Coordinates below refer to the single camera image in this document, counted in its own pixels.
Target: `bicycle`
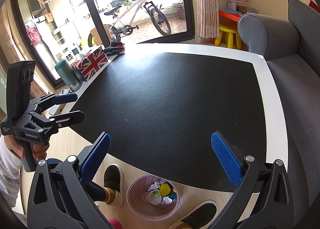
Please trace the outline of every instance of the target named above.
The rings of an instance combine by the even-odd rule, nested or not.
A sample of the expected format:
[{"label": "bicycle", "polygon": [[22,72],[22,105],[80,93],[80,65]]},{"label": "bicycle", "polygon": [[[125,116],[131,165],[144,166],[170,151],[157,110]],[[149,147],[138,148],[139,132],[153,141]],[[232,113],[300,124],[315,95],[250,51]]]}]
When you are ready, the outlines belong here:
[{"label": "bicycle", "polygon": [[[121,18],[125,14],[127,14],[132,8],[134,8],[136,5],[137,5],[137,9],[136,9],[135,13],[132,16],[130,24],[129,25],[125,25],[121,21]],[[151,21],[152,21],[153,25],[155,26],[155,28],[158,30],[158,32],[161,35],[167,36],[167,35],[171,34],[171,27],[170,27],[168,19],[157,8],[157,6],[155,6],[152,1],[148,2],[147,0],[137,0],[132,6],[130,6],[120,16],[118,16],[116,14],[116,11],[122,7],[121,5],[119,5],[119,6],[115,7],[115,8],[113,8],[113,9],[111,9],[110,11],[104,13],[104,15],[113,16],[113,19],[116,19],[116,21],[112,25],[108,24],[109,31],[110,31],[110,34],[111,34],[111,39],[113,41],[120,42],[121,41],[120,34],[128,36],[128,35],[131,35],[133,33],[133,29],[139,29],[138,25],[136,25],[135,27],[132,27],[131,24],[132,24],[136,14],[137,14],[137,12],[139,11],[140,8],[142,8],[142,6],[145,8],[146,13],[150,15],[150,18],[151,18]],[[115,24],[117,22],[120,22],[121,25],[122,25],[122,27],[119,28],[119,29],[117,29],[115,27]],[[92,36],[92,34],[89,34],[89,36],[88,36],[88,45],[90,47],[92,47],[93,44],[95,44],[94,37]]]}]

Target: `sock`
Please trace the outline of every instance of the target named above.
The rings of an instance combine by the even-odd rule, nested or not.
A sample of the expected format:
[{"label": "sock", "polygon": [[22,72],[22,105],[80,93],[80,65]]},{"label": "sock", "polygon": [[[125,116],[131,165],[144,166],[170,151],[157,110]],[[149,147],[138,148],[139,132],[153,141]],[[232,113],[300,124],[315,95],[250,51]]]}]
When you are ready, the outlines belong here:
[{"label": "sock", "polygon": [[192,229],[191,225],[187,224],[187,223],[183,223],[181,225],[179,225],[178,227],[176,227],[175,229]]},{"label": "sock", "polygon": [[112,203],[112,201],[116,197],[116,191],[113,188],[109,188],[109,187],[103,187],[103,190],[106,193],[106,199],[104,200],[104,202],[106,202],[107,204]]}]

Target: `sleeve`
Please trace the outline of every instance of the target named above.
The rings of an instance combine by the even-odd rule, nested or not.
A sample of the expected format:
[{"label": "sleeve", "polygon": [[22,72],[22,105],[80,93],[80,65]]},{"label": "sleeve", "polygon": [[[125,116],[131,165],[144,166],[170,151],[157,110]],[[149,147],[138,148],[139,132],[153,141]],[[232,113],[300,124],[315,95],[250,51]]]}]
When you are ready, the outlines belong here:
[{"label": "sleeve", "polygon": [[4,136],[0,137],[0,193],[12,208],[20,190],[21,159],[7,148]]}]

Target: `curtain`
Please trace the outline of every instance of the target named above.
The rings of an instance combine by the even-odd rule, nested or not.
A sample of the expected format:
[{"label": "curtain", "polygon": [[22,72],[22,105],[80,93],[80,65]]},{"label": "curtain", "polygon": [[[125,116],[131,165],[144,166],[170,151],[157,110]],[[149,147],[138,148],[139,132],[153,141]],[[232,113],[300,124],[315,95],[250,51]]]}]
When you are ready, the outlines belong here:
[{"label": "curtain", "polygon": [[[0,9],[0,34],[4,42],[6,43],[12,61],[17,62],[25,60],[12,38],[6,3],[4,3]],[[39,86],[39,82],[39,78],[36,75],[34,75],[34,80],[31,82],[31,96],[34,98],[41,97],[47,94],[41,88],[41,86]]]},{"label": "curtain", "polygon": [[219,37],[218,0],[197,0],[198,35],[201,38]]}]

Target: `red table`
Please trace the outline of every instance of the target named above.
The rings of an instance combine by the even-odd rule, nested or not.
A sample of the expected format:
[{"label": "red table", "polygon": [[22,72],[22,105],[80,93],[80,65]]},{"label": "red table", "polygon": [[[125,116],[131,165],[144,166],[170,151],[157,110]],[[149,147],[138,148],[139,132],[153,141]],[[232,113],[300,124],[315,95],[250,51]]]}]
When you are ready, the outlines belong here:
[{"label": "red table", "polygon": [[232,21],[235,21],[235,22],[238,22],[241,17],[241,15],[239,14],[230,14],[221,10],[219,10],[219,15],[225,18],[231,19]]}]

